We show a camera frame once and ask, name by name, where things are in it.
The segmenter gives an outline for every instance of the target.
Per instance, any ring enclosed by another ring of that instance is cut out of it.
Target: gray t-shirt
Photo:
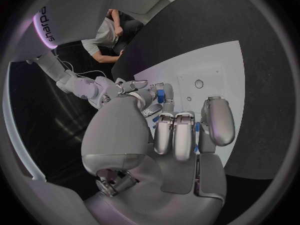
[[[83,47],[91,56],[99,51],[98,46],[113,48],[117,41],[115,24],[107,17],[98,29],[96,38],[81,40]]]

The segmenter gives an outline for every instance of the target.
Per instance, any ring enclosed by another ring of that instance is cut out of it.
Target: dark pants
[[[120,14],[120,26],[123,29],[123,34],[118,38],[117,43],[113,47],[113,51],[117,55],[120,55],[120,52],[126,49],[135,35],[144,27],[144,24],[122,13]]]

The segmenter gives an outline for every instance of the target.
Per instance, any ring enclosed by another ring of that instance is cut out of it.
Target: white panel
[[[188,91],[189,86],[192,87],[198,76],[204,80],[203,82],[208,88],[199,89],[203,89],[203,93],[196,92],[196,88]],[[210,91],[222,94],[229,102],[232,110],[236,134],[231,144],[216,148],[216,154],[220,156],[222,164],[225,166],[236,143],[244,111],[245,72],[242,51],[238,41],[225,42],[184,53],[139,72],[134,78],[136,80],[148,80],[149,87],[152,84],[170,83],[174,89],[174,109],[177,112],[185,110],[188,104],[186,101],[188,94],[198,96],[196,101],[200,103],[199,109],[202,108],[202,101],[205,100]],[[157,114],[147,118],[150,128],[155,125],[152,118],[156,116]]]

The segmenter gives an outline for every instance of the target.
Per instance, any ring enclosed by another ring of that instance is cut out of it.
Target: man's arm
[[[120,26],[120,14],[118,10],[113,9],[111,11],[111,16],[114,22],[114,31],[117,37],[122,36],[123,29]]]
[[[92,55],[92,57],[101,64],[110,64],[110,63],[115,63],[118,61],[120,56],[104,56],[100,51],[97,51]]]

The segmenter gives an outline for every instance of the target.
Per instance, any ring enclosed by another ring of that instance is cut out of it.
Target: person
[[[143,28],[144,24],[131,16],[109,9],[97,31],[96,38],[81,40],[83,47],[99,63],[115,63],[123,51]],[[102,55],[99,47],[112,48],[117,56]]]

